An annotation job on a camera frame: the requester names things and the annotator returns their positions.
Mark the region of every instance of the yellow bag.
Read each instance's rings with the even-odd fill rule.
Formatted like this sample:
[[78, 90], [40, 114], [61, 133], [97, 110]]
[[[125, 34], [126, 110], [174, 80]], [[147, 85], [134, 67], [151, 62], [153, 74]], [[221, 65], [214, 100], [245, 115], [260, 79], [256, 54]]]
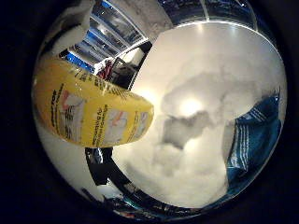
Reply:
[[58, 57], [36, 66], [33, 100], [43, 124], [83, 147], [112, 147], [141, 138], [153, 105]]

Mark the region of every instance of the white surface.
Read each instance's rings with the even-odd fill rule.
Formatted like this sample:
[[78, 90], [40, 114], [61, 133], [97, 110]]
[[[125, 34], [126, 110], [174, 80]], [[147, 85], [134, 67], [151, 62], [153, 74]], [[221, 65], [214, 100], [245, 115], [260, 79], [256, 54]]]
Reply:
[[[133, 86], [133, 92], [154, 103], [154, 121], [141, 140], [114, 147], [113, 160], [157, 200], [182, 207], [212, 203], [227, 189], [232, 120], [279, 87], [283, 121], [283, 62], [273, 46], [250, 29], [206, 22], [166, 31]], [[162, 143], [162, 136], [172, 144]]]
[[132, 49], [131, 51], [122, 55], [122, 59], [133, 67], [138, 67], [144, 57], [144, 52], [141, 48]]
[[37, 132], [40, 141], [50, 158], [50, 161], [61, 176], [82, 196], [89, 199], [82, 189], [86, 189], [100, 202], [103, 195], [95, 186], [85, 157], [85, 148], [70, 144], [48, 132], [36, 119]]
[[149, 41], [173, 24], [157, 0], [108, 0], [134, 22]]
[[95, 4], [94, 0], [81, 0], [77, 6], [67, 8], [51, 26], [44, 43], [48, 43], [61, 31], [65, 31], [50, 50], [57, 55], [81, 42], [90, 28], [90, 17]]

